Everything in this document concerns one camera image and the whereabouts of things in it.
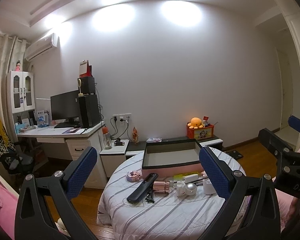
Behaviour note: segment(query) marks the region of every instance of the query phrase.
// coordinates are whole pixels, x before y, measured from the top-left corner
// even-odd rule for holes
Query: rose gold cylinder
[[[168,181],[155,181],[153,190],[157,193],[169,193],[170,183]]]

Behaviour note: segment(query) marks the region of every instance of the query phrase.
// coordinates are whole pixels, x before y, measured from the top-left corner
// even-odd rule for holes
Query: leopard print fabric
[[[10,140],[8,140],[8,146],[6,146],[4,144],[2,137],[0,136],[0,158],[2,155],[11,153],[12,151],[16,152],[15,145]],[[7,158],[5,158],[4,161],[7,163],[7,165],[10,165],[13,160],[14,160],[14,158],[7,157]]]

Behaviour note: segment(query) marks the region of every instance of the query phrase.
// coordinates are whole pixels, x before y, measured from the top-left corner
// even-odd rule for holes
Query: computer monitor
[[[68,119],[70,122],[68,127],[76,125],[74,118],[80,116],[80,108],[78,101],[79,91],[71,91],[56,96],[51,99],[51,117],[52,120]]]

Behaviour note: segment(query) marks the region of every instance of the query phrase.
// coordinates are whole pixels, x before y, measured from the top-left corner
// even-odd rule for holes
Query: keyboard
[[[54,128],[71,128],[71,127],[74,127],[74,128],[79,128],[79,123],[70,123],[70,122],[61,122],[61,123],[58,123]]]

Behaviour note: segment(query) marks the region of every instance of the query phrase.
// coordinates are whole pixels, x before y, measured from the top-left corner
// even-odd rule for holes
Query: pink bed
[[[14,240],[14,219],[18,198],[0,184],[0,226]]]
[[[284,229],[286,223],[287,223],[287,215],[290,210],[291,202],[293,200],[293,196],[290,196],[280,190],[275,190],[277,193],[278,203],[279,203],[279,209],[280,209],[280,221],[281,221],[281,231]]]

